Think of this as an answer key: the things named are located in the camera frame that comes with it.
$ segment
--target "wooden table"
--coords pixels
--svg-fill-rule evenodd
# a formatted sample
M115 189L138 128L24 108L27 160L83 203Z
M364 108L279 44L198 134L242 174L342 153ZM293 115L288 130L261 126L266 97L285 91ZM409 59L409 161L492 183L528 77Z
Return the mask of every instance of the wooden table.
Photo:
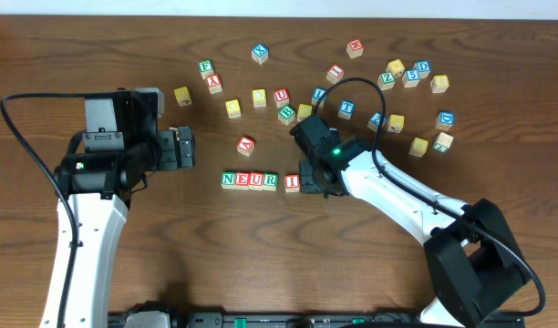
M364 55L350 59L346 42ZM256 64L250 51L270 47ZM198 62L212 59L223 92L210 95ZM498 204L548 294L529 327L558 327L558 22L459 20L247 19L187 17L0 16L0 98L17 92L110 91L159 87L160 128L192 126L197 167L160 173L133 198L121 234L110 310L162 300L182 310L374 311L420 309L433 299L420 245L387 216L352 197L223 190L225 169L296 173L304 156L277 119L271 92L287 87L292 104L329 87L334 63L346 77L377 78L388 61L428 59L447 74L448 92L428 81L386 91L388 113L406 117L385 133L382 151L431 188L473 203ZM173 89L187 86L179 108ZM267 108L251 91L265 88ZM238 98L243 116L228 119ZM356 102L351 120L336 117L341 99ZM414 137L431 142L440 110L455 112L447 154L408 154ZM85 127L81 100L18 100L11 115L50 168ZM373 138L380 110L367 86L347 84L322 116L343 137ZM242 135L256 138L250 158ZM0 116L0 327L36 326L47 298L57 242L57 200ZM506 305L529 309L532 285Z

